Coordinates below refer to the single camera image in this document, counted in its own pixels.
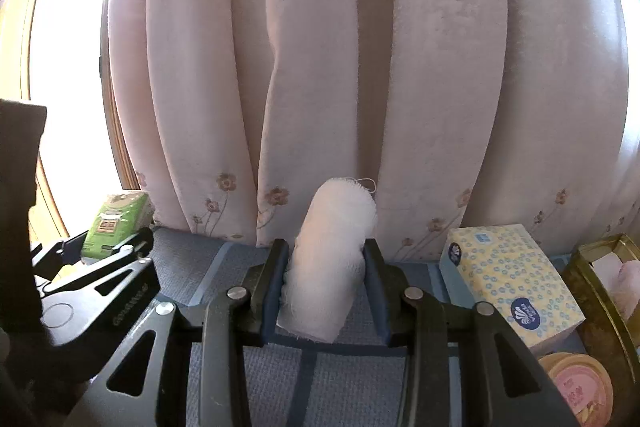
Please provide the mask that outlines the white gauze roll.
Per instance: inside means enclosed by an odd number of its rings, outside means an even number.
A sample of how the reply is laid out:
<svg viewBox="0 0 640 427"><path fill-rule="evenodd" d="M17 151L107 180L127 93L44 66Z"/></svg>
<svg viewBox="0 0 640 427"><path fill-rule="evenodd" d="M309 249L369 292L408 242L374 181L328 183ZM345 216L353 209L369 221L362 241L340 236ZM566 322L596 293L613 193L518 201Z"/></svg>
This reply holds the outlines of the white gauze roll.
<svg viewBox="0 0 640 427"><path fill-rule="evenodd" d="M284 273L278 326L332 343L363 282L364 242L376 218L372 194L352 178L332 178L314 194Z"/></svg>

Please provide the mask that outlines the green tissue pack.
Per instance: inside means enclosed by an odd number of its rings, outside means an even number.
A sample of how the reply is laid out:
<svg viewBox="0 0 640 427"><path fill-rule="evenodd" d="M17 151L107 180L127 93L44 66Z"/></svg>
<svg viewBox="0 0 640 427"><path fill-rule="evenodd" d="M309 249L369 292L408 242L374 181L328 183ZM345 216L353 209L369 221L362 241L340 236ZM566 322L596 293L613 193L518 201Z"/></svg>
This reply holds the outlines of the green tissue pack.
<svg viewBox="0 0 640 427"><path fill-rule="evenodd" d="M107 197L93 220L81 256L104 259L124 239L152 225L155 207L145 191L125 191Z"/></svg>

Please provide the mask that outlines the yellow patterned tissue box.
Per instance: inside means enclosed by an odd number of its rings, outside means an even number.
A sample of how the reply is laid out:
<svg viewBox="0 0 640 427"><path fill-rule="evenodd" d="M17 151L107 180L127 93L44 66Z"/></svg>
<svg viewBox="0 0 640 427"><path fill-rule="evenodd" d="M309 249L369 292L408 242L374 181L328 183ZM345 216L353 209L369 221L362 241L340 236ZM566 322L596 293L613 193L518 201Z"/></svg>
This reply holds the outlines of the yellow patterned tissue box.
<svg viewBox="0 0 640 427"><path fill-rule="evenodd" d="M448 231L439 260L450 303L493 305L535 355L555 350L585 314L523 225Z"/></svg>

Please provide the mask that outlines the round gold tin lid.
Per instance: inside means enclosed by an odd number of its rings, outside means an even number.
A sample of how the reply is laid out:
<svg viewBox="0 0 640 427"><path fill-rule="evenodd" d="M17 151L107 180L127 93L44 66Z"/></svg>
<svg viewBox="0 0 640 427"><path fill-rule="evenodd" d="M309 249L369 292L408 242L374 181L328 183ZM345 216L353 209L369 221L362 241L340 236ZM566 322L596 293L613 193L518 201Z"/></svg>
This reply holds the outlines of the round gold tin lid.
<svg viewBox="0 0 640 427"><path fill-rule="evenodd" d="M582 426L606 426L612 418L614 390L604 366L590 355L555 352L539 359Z"/></svg>

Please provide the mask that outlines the gold rectangular tin box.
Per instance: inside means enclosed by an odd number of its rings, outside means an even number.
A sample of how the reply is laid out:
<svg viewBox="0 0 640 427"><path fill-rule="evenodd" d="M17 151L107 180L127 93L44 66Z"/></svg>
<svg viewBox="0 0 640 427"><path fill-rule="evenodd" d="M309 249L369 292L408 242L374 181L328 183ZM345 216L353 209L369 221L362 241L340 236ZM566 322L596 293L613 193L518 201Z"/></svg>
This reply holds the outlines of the gold rectangular tin box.
<svg viewBox="0 0 640 427"><path fill-rule="evenodd" d="M597 359L608 372L613 386L612 426L639 424L639 321L626 321L610 293L594 271L594 262L607 254L620 261L639 258L639 247L625 234L599 239L577 247L561 272L576 299L585 321L577 332L588 355Z"/></svg>

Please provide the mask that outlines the pink fluffy cloth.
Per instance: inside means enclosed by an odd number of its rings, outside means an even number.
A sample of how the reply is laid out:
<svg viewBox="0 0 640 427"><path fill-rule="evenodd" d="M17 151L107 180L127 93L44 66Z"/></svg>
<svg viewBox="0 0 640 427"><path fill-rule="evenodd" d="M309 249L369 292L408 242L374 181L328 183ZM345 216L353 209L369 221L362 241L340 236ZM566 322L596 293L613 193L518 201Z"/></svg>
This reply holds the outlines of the pink fluffy cloth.
<svg viewBox="0 0 640 427"><path fill-rule="evenodd" d="M592 269L624 320L629 320L639 303L639 261L623 262L607 254L593 262Z"/></svg>

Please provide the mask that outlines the pink floral curtain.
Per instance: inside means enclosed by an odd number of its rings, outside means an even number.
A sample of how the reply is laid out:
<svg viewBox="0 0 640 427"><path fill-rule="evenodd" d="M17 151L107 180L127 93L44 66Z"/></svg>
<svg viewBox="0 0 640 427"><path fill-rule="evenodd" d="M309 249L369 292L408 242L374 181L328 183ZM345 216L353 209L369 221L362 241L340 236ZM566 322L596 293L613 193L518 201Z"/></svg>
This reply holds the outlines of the pink floral curtain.
<svg viewBox="0 0 640 427"><path fill-rule="evenodd" d="M367 183L386 256L524 225L550 255L639 228L630 0L110 0L117 112L162 227L294 239Z"/></svg>

